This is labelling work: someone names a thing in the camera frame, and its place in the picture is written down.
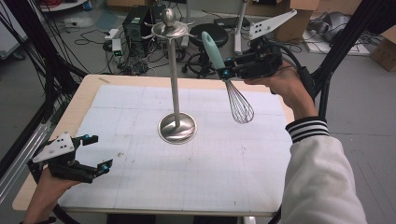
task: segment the whisk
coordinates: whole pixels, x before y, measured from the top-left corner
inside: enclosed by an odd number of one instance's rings
[[[253,107],[230,79],[224,80],[224,83],[227,88],[233,119],[241,124],[251,122],[254,118]]]
[[[202,32],[202,40],[210,61],[212,61],[215,68],[220,69],[225,67],[224,61],[221,59],[219,49],[212,37],[207,32]],[[247,99],[235,87],[230,79],[223,79],[223,81],[227,88],[233,119],[241,124],[251,122],[254,117],[254,111]]]

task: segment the striped cuff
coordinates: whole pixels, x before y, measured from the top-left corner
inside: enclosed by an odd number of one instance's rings
[[[329,136],[326,119],[320,117],[297,119],[286,126],[286,131],[290,134],[293,144],[315,135]]]

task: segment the whisk wires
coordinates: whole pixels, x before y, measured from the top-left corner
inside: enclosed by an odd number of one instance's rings
[[[241,124],[249,123],[254,118],[254,111],[247,99],[235,87],[230,79],[223,80],[227,88],[233,119]]]

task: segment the cardboard box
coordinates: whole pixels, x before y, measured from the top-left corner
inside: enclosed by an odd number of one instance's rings
[[[254,4],[253,0],[248,0],[245,14],[251,16],[274,17],[283,13],[286,5],[285,2],[287,1],[277,1],[276,6],[267,6]]]
[[[370,58],[390,72],[396,72],[396,26],[388,29],[384,39],[370,54]]]
[[[283,23],[276,29],[276,39],[282,42],[300,42],[312,13],[317,9],[319,0],[289,0],[284,12],[293,8],[297,9],[297,15]]]

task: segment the chair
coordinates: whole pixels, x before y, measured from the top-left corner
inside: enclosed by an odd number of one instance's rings
[[[193,73],[197,74],[197,78],[216,74],[216,69],[213,67],[205,51],[204,42],[201,37],[203,31],[210,34],[218,48],[224,46],[228,41],[227,32],[214,23],[199,24],[191,28],[190,34],[196,35],[196,37],[191,37],[190,42],[198,47],[199,53],[190,56],[189,60],[181,68],[181,72],[187,73],[189,68]]]

